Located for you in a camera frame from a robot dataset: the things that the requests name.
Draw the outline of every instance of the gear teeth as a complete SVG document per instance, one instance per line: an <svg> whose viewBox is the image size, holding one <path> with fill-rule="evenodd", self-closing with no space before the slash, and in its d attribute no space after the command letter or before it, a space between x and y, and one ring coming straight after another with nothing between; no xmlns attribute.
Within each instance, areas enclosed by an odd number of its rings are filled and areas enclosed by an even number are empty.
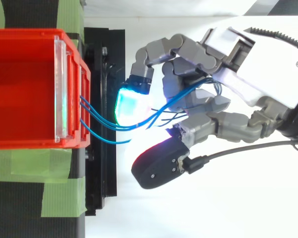
<svg viewBox="0 0 298 238"><path fill-rule="evenodd" d="M251 34L277 38L279 40L285 41L285 42L298 48L298 40L295 40L294 38L291 38L290 36L287 36L287 35L283 34L282 32L269 31L269 30L254 28L254 27L251 27L248 30L249 30L249 33L251 33Z"/></svg>

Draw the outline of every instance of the robotic hand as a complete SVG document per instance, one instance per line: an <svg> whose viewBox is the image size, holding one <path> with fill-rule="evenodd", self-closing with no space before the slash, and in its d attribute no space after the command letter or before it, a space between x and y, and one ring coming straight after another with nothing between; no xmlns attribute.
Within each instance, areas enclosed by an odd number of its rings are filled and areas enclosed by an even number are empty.
<svg viewBox="0 0 298 238"><path fill-rule="evenodd" d="M197 80L212 75L247 105L261 110L250 119L223 112L229 99L203 89L192 91L169 108L173 112L185 110L189 117L167 130L169 139L135 160L132 173L143 188L163 185L184 172L202 168L211 158L189 159L188 155L193 145L209 135L253 143L278 130L292 140L288 144L298 143L298 86L289 88L289 82L298 79L298 41L255 28L210 29L200 42L177 34L139 49L126 83L148 94L152 66L159 63L164 63L163 91L168 101Z"/></svg>

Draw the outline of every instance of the red plastic bin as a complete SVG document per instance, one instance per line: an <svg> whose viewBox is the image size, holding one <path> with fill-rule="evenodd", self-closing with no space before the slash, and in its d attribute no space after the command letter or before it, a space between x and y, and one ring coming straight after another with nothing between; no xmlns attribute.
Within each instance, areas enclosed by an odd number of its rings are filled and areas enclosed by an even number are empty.
<svg viewBox="0 0 298 238"><path fill-rule="evenodd" d="M90 71L59 29L0 29L0 149L90 144Z"/></svg>

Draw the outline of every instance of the green light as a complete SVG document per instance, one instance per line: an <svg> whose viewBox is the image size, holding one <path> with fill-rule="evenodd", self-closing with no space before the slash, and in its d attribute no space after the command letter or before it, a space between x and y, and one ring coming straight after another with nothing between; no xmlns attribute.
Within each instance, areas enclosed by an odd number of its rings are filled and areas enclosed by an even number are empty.
<svg viewBox="0 0 298 238"><path fill-rule="evenodd" d="M119 125L132 125L143 121L150 110L150 97L121 88L118 92L115 118Z"/></svg>

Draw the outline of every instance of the black metal bracket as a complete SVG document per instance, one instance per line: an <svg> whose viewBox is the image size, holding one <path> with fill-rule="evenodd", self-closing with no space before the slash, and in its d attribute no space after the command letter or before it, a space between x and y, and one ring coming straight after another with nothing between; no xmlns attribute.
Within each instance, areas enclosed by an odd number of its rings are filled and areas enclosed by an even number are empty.
<svg viewBox="0 0 298 238"><path fill-rule="evenodd" d="M85 28L84 61L91 71L91 105L107 120L115 122L115 104L125 81L125 30ZM91 119L91 129L108 140L116 132ZM94 137L86 152L87 216L104 207L105 197L117 196L116 146Z"/></svg>

